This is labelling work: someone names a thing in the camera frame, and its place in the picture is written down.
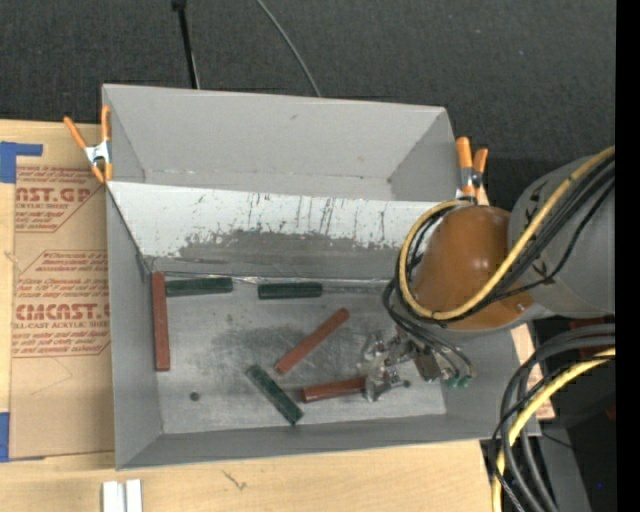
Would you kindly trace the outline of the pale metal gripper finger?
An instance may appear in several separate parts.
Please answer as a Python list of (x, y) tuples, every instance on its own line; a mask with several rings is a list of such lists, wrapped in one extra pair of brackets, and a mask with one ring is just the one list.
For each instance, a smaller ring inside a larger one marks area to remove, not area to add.
[(393, 389), (408, 387), (409, 381), (403, 379), (396, 368), (385, 368), (365, 378), (364, 397), (369, 403), (373, 403)]
[(379, 369), (397, 362), (399, 358), (400, 337), (375, 335), (370, 337), (360, 351), (359, 369)]

